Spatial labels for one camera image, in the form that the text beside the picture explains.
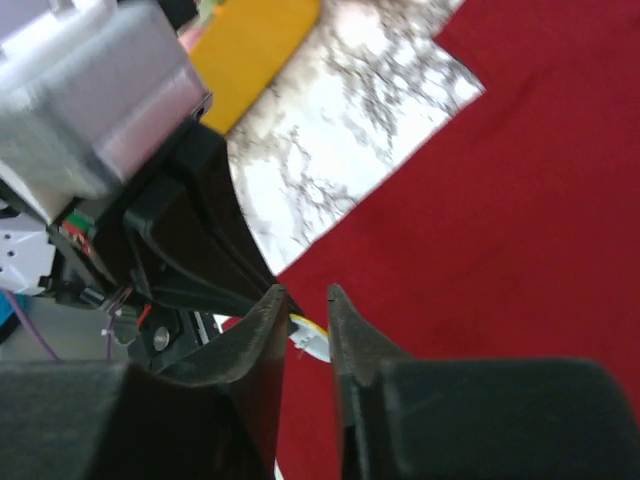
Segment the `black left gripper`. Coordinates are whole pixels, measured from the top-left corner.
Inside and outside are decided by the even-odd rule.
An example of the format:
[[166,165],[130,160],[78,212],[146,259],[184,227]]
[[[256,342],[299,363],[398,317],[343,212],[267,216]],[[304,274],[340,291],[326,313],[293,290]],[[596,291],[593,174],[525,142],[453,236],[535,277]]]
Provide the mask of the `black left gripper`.
[[64,302],[129,309],[127,353],[159,372],[242,317],[277,280],[241,211],[223,136],[190,120],[159,152],[135,199],[75,202],[46,227],[62,262],[46,285]]

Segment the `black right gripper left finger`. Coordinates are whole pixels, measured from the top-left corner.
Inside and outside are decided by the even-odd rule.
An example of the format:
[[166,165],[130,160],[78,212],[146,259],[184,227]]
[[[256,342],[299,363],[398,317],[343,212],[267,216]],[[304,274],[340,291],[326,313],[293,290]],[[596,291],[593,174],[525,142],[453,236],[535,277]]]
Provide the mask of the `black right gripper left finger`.
[[288,296],[159,374],[109,361],[1,366],[5,479],[271,479]]

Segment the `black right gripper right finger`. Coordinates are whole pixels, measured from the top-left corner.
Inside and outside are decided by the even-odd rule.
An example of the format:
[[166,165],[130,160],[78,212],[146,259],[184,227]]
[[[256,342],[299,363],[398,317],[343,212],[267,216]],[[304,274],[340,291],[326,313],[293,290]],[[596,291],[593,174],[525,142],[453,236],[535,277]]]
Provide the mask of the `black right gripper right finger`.
[[328,290],[345,479],[635,479],[626,396],[576,358],[424,360]]

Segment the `small gold brooch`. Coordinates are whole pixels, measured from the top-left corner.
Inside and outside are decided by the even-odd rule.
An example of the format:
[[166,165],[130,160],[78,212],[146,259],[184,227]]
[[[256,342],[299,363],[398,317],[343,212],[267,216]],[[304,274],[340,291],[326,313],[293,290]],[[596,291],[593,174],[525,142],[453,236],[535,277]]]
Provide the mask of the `small gold brooch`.
[[316,360],[329,363],[331,359],[327,331],[298,314],[291,314],[290,320],[296,326],[296,330],[289,335],[289,339],[300,354],[307,354]]

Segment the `red t-shirt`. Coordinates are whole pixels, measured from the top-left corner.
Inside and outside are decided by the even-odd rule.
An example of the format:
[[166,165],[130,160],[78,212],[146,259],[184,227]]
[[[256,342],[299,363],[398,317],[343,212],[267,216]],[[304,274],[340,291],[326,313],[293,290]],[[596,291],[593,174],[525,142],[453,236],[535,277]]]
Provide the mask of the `red t-shirt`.
[[327,1],[229,138],[305,314],[423,358],[576,356],[639,400],[639,5]]

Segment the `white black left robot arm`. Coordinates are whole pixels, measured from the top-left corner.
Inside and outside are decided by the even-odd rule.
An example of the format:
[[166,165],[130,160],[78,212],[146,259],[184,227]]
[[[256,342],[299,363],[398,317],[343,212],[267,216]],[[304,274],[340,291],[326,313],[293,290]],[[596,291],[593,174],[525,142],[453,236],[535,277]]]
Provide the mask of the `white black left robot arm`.
[[134,321],[129,357],[158,372],[242,317],[276,279],[241,211],[222,135],[185,121],[132,180],[44,222],[1,190],[1,286]]

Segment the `yellow plastic basket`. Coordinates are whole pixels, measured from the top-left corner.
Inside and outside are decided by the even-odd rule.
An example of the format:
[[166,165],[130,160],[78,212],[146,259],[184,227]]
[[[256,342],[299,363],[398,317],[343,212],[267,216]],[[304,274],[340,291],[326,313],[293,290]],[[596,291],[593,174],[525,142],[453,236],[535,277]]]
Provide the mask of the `yellow plastic basket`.
[[315,26],[322,3],[224,1],[189,52],[213,94],[203,123],[228,133]]

